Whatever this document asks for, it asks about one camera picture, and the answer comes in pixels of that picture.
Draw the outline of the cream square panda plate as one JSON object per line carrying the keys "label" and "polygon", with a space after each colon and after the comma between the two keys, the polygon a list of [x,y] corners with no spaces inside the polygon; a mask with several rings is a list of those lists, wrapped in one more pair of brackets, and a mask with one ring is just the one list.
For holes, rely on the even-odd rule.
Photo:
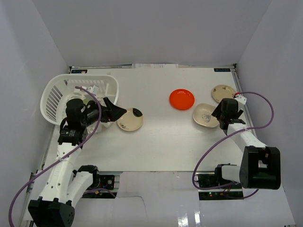
{"label": "cream square panda plate", "polygon": [[194,121],[201,126],[207,128],[215,128],[219,125],[219,121],[212,116],[215,106],[201,103],[198,104],[193,113]]}

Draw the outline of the green square panda plate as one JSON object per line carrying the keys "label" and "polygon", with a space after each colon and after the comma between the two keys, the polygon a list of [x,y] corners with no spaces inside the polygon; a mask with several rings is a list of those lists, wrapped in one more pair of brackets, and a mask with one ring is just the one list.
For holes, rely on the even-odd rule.
{"label": "green square panda plate", "polygon": [[88,100],[88,99],[84,99],[83,100],[83,104],[87,107],[87,108],[93,108],[96,103],[94,100]]}

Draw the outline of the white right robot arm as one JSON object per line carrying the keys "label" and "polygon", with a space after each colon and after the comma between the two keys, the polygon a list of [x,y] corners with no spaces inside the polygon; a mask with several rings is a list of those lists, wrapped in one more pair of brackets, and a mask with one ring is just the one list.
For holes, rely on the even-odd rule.
{"label": "white right robot arm", "polygon": [[212,116],[219,121],[220,129],[231,137],[243,152],[239,166],[219,164],[215,169],[214,184],[226,188],[231,181],[243,188],[277,190],[281,185],[280,151],[258,140],[240,119],[246,98],[224,98]]}

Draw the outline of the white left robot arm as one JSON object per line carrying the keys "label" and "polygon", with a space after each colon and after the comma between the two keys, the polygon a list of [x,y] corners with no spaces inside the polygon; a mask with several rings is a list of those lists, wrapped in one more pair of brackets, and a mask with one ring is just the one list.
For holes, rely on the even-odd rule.
{"label": "white left robot arm", "polygon": [[83,145],[92,136],[87,128],[100,122],[115,122],[126,109],[114,105],[107,97],[101,105],[97,99],[87,104],[80,98],[66,103],[66,117],[60,125],[57,156],[44,189],[38,199],[31,200],[28,211],[38,227],[70,227],[75,217],[75,207],[88,189],[99,186],[98,168],[81,166],[71,179],[75,162]]}

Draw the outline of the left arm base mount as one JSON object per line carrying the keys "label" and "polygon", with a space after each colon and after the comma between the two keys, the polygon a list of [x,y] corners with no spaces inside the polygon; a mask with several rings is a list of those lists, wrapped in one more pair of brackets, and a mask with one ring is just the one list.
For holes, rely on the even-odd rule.
{"label": "left arm base mount", "polygon": [[117,192],[114,192],[115,179],[115,175],[100,175],[99,185],[95,189],[88,188],[87,191],[92,190],[92,192],[84,194],[82,198],[114,199],[117,195]]}

